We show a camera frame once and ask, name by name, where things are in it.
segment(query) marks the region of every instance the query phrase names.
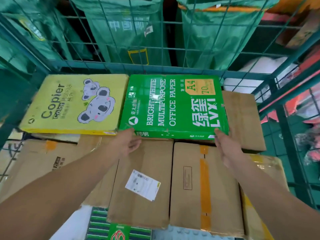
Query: right forearm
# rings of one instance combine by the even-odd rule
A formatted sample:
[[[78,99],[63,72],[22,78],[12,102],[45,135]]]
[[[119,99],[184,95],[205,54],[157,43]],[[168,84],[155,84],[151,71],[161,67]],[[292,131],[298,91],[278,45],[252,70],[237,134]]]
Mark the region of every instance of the right forearm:
[[[316,210],[286,191],[249,156],[242,154],[233,162],[234,177],[275,240],[320,239],[320,214]]]

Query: koala ear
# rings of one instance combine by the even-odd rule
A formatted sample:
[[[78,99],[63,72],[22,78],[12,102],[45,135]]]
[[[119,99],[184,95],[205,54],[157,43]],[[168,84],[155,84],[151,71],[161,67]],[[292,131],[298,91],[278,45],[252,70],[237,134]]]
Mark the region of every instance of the koala ear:
[[[98,96],[109,96],[110,95],[110,89],[106,88],[106,87],[101,87],[99,88],[99,90],[97,91],[97,95]]]
[[[88,95],[83,95],[82,96],[82,100],[88,100],[90,98],[90,96],[88,96]]]
[[[83,81],[84,85],[86,85],[88,83],[92,83],[92,80],[90,78],[87,78],[86,80]]]
[[[87,113],[87,111],[83,111],[81,114],[78,116],[78,122],[87,124],[90,121],[92,121],[92,118],[90,117],[90,114]]]

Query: large koala cartoon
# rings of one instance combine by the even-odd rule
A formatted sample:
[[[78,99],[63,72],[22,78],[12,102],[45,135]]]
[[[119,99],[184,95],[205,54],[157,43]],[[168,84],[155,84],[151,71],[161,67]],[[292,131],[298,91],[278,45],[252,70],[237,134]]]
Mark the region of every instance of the large koala cartoon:
[[[110,96],[110,89],[101,87],[97,96],[88,104],[87,110],[79,114],[78,121],[84,124],[92,120],[101,122],[112,113],[115,103],[116,100]]]
[[[83,81],[83,96],[82,100],[88,100],[92,96],[97,95],[97,91],[100,88],[100,85],[97,81],[93,82],[90,78]]]

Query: green paper box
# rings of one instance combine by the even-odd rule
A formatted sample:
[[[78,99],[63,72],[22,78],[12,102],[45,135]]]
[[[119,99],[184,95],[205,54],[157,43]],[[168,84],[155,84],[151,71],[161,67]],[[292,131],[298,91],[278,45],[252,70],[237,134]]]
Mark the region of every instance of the green paper box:
[[[120,130],[154,138],[214,140],[228,133],[219,77],[213,75],[132,75]]]

